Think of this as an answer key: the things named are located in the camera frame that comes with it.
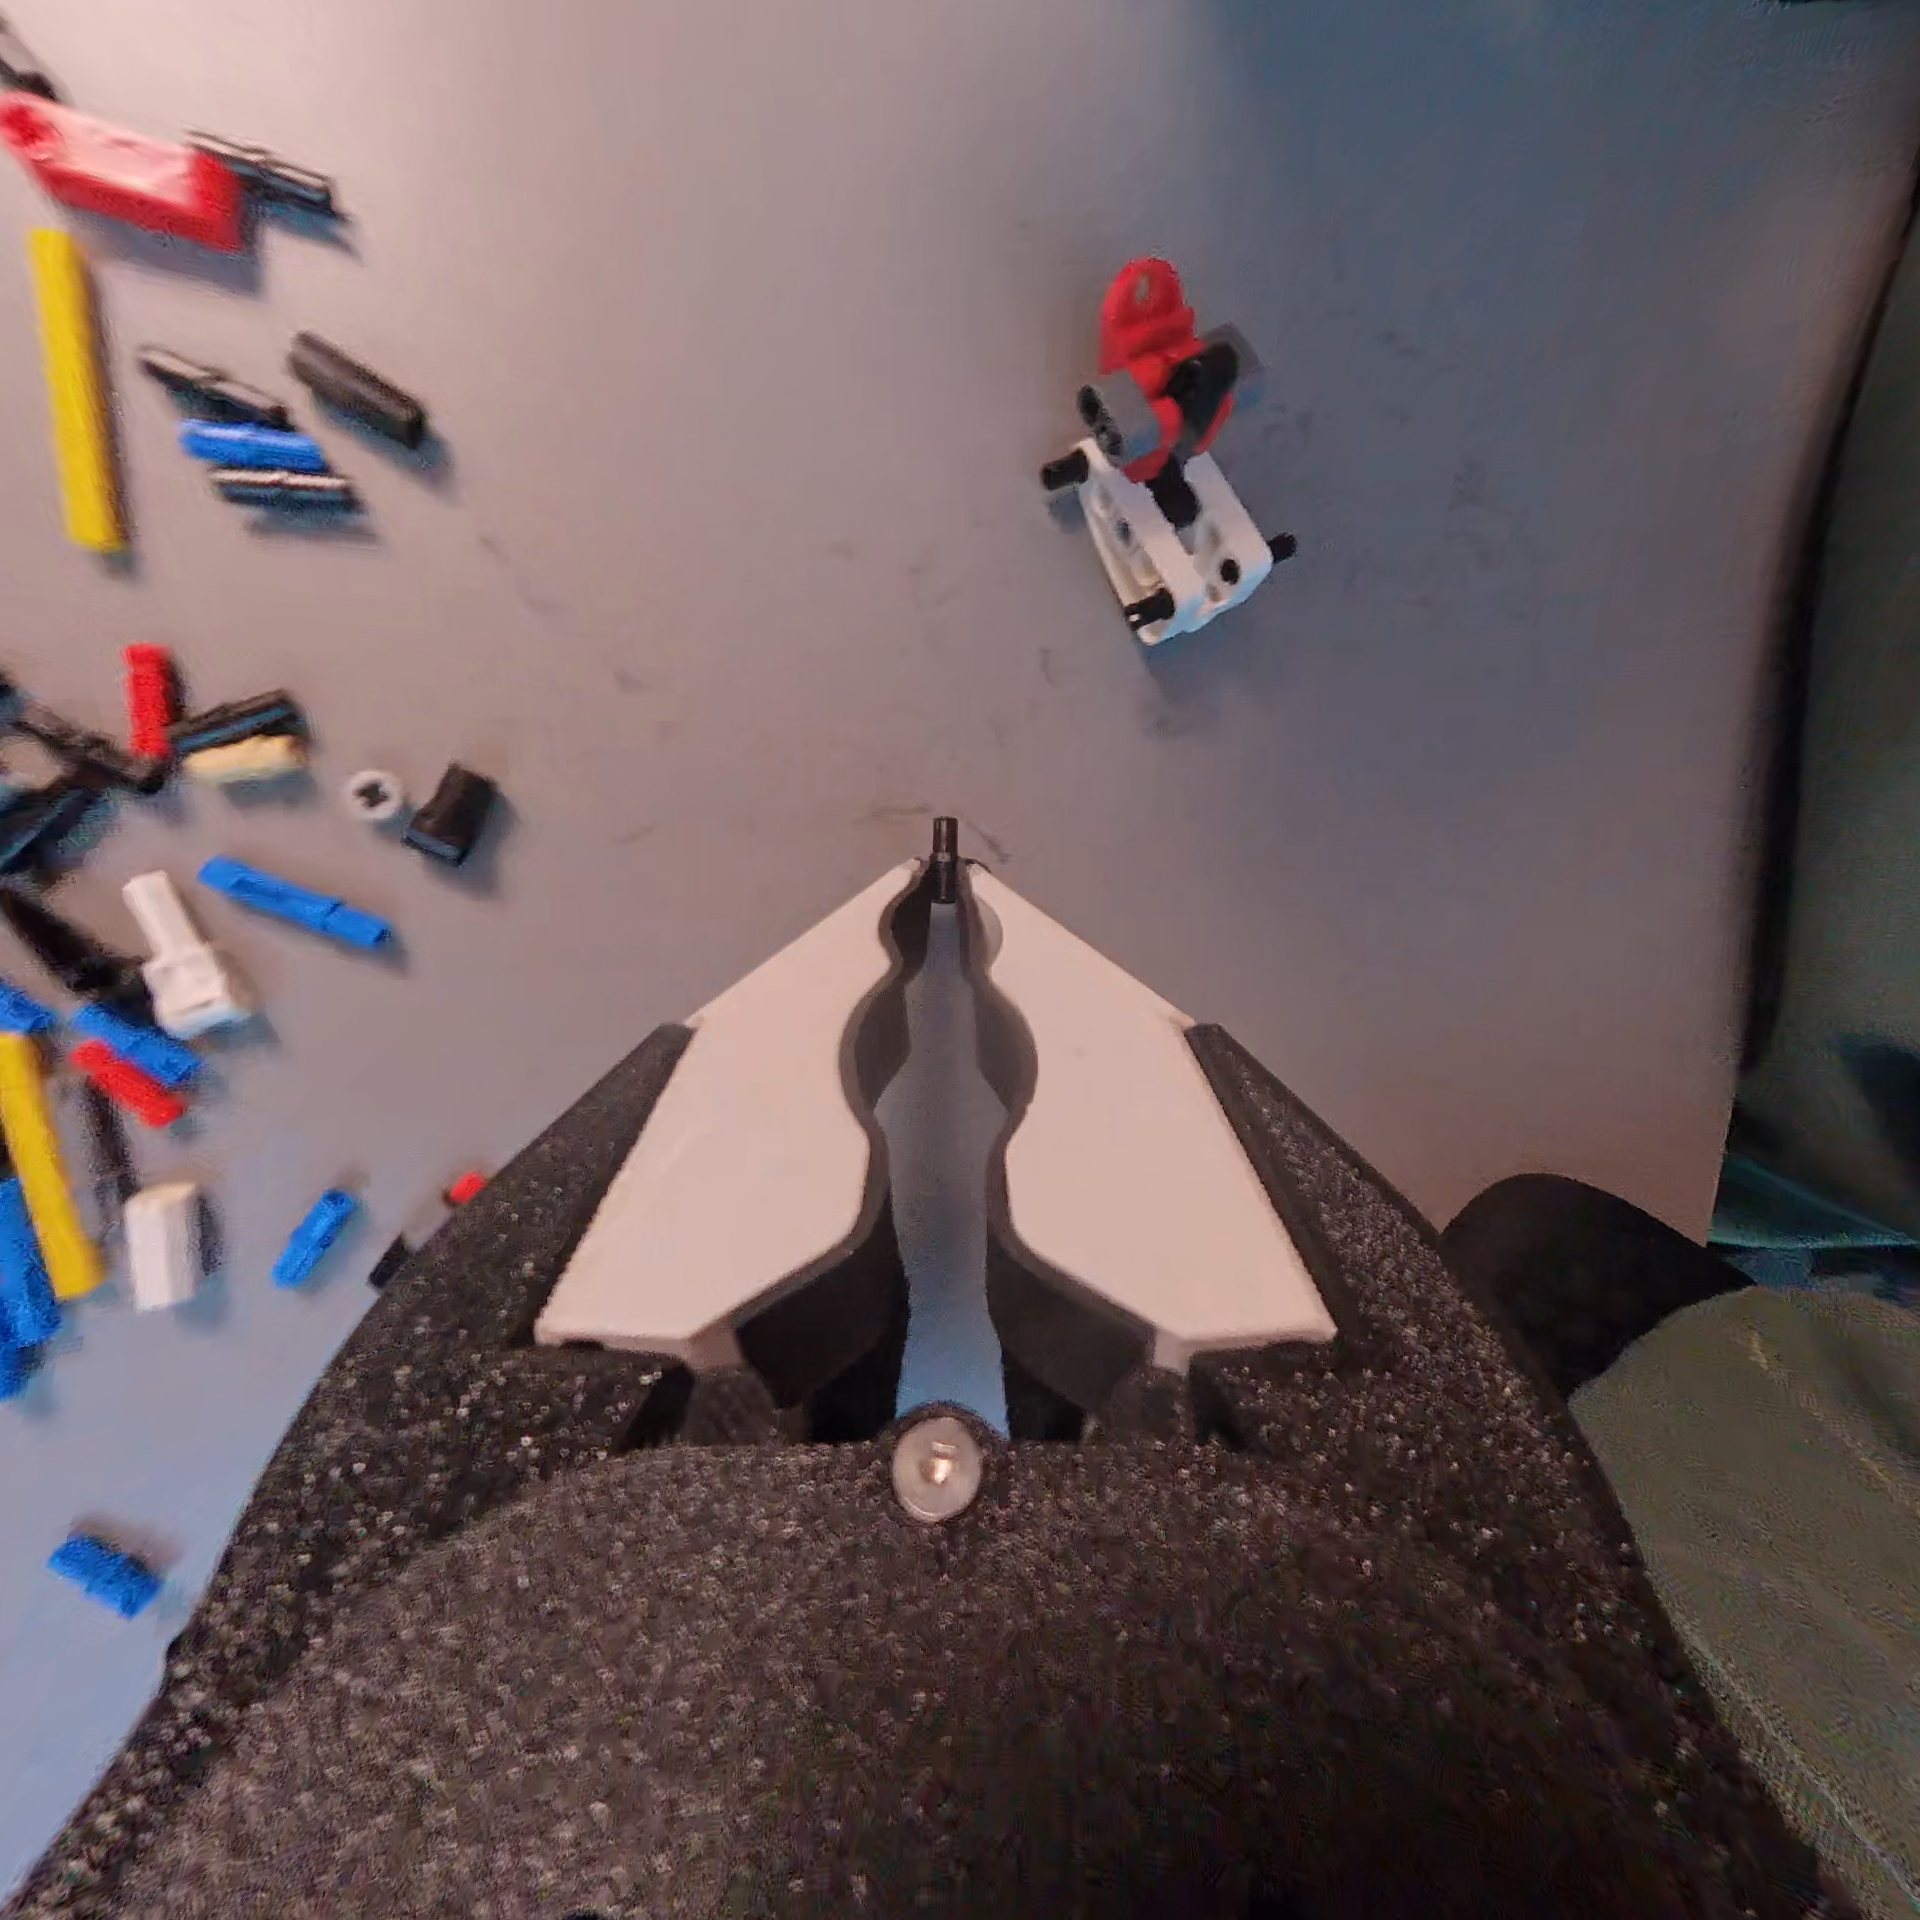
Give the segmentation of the red toy brick piece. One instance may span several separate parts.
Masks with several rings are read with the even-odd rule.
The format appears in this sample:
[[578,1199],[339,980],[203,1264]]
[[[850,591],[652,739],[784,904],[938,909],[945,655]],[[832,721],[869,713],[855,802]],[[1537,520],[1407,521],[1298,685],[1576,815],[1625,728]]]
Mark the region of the red toy brick piece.
[[1252,377],[1241,336],[1200,331],[1178,271],[1139,256],[1103,298],[1097,368],[1075,407],[1107,463],[1148,484],[1211,450]]

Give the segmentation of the pile of small toy bricks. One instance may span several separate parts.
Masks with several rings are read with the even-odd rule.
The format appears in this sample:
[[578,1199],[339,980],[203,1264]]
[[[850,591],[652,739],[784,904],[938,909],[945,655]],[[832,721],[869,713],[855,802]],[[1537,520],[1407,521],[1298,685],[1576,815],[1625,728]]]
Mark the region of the pile of small toy bricks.
[[[13,624],[29,612],[29,537],[60,536],[95,581],[140,586],[137,514],[128,493],[113,329],[99,275],[82,244],[108,226],[155,250],[193,255],[185,266],[253,256],[261,221],[335,234],[348,224],[336,184],[257,143],[209,132],[147,138],[68,103],[9,40],[4,23],[4,155],[36,184],[51,217],[23,229],[20,299],[32,296],[34,365],[42,401],[28,404],[25,335],[4,313],[4,961],[32,957],[71,1003],[44,1008],[16,992],[4,969],[4,1403],[40,1379],[64,1338],[64,1312],[108,1281],[103,1236],[92,1229],[68,1177],[56,1092],[64,1083],[106,1111],[168,1131],[180,1121],[179,1088],[202,1071],[196,1044],[250,1026],[244,984],[209,944],[168,872],[128,877],[125,907],[147,952],[119,952],[73,923],[51,890],[95,845],[99,817],[168,801],[179,783],[213,777],[275,787],[304,777],[307,711],[285,688],[203,711],[180,707],[168,645],[133,635],[123,658],[125,737],[77,724],[42,700],[34,672],[9,672]],[[143,377],[164,394],[179,457],[202,476],[209,498],[259,531],[288,537],[348,537],[369,516],[353,473],[330,464],[322,440],[304,433],[275,394],[225,363],[143,346]],[[312,327],[285,347],[283,372],[324,429],[434,484],[452,473],[445,421],[362,353]],[[48,779],[9,785],[19,741]],[[202,1191],[177,1184],[122,1188],[122,1240],[136,1305],[173,1307],[202,1282]]]

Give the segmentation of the white toy brick piece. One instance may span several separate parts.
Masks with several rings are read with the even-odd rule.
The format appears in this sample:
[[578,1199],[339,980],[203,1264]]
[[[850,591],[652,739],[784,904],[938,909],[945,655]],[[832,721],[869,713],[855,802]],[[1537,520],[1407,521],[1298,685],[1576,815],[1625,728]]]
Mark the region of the white toy brick piece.
[[1093,441],[1045,463],[1048,498],[1072,498],[1123,623],[1143,649],[1185,641],[1243,605],[1295,561],[1291,532],[1264,536],[1213,453],[1183,464],[1183,484],[1129,479]]

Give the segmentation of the black textured pad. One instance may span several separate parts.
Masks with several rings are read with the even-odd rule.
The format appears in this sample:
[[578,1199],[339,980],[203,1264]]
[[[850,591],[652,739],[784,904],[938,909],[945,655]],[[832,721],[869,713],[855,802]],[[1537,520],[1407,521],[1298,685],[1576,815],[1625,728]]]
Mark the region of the black textured pad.
[[1564,1401],[1665,1322],[1748,1289],[1738,1267],[1657,1217],[1551,1173],[1476,1193],[1437,1251]]

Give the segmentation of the grey desk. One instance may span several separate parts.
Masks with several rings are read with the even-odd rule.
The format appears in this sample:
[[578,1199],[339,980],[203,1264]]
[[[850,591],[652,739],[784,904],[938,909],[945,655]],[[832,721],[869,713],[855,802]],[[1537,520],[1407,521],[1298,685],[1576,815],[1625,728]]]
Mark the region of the grey desk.
[[[4,4],[63,95],[331,177],[187,267],[82,242],[140,586],[25,543],[11,672],[288,688],[304,783],[108,815],[261,1026],[144,1183],[225,1267],[122,1282],[4,1405],[4,1891],[148,1700],[253,1477],[442,1186],[501,1167],[928,818],[1429,1217],[1571,1173],[1700,1232],[1735,1097],[1761,708],[1897,242],[1916,4]],[[1300,548],[1129,633],[1045,463],[1161,256],[1256,377],[1211,450]],[[324,429],[304,329],[445,421]],[[143,346],[363,490],[259,531]]]

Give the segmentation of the green sweatshirt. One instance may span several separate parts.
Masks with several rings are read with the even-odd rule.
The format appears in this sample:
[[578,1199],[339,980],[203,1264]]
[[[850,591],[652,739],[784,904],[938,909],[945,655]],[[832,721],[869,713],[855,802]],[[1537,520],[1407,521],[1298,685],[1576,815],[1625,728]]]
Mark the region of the green sweatshirt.
[[1712,1243],[1745,1284],[1576,1400],[1748,1759],[1916,1916],[1916,283],[1887,299],[1808,591],[1792,839]]

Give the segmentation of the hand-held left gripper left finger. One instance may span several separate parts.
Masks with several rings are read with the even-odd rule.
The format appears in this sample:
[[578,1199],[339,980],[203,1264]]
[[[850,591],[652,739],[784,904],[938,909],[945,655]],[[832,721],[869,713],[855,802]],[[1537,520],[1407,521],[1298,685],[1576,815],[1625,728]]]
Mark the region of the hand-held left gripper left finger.
[[855,1251],[889,1193],[879,1104],[925,900],[928,867],[893,867],[688,1017],[537,1345],[739,1353],[749,1314]]

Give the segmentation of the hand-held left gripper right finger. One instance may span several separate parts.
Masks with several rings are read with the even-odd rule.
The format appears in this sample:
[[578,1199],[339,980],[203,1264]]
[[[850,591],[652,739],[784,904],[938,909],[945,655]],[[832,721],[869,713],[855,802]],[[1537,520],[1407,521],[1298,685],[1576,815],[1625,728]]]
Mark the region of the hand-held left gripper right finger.
[[1002,1356],[1037,1384],[1119,1384],[1336,1341],[1196,1021],[981,867],[957,923],[1002,1107],[986,1193]]

